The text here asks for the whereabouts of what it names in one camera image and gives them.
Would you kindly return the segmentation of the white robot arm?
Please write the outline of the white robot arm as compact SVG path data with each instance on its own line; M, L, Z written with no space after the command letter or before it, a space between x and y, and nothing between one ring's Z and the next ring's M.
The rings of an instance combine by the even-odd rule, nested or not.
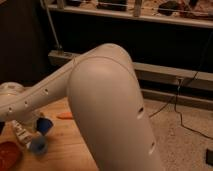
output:
M0 85L0 122L67 98L99 171L166 171L128 52L106 43L64 64L25 91Z

